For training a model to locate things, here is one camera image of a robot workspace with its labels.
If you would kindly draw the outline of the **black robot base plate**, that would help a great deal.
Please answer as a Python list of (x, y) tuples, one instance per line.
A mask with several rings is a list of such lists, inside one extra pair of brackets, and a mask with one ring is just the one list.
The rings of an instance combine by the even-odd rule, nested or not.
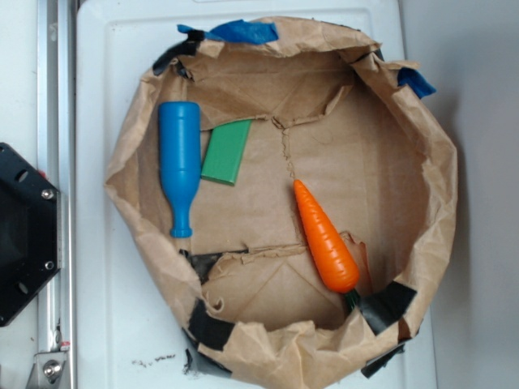
[(59, 271), (55, 188), (1, 144), (1, 326), (8, 326)]

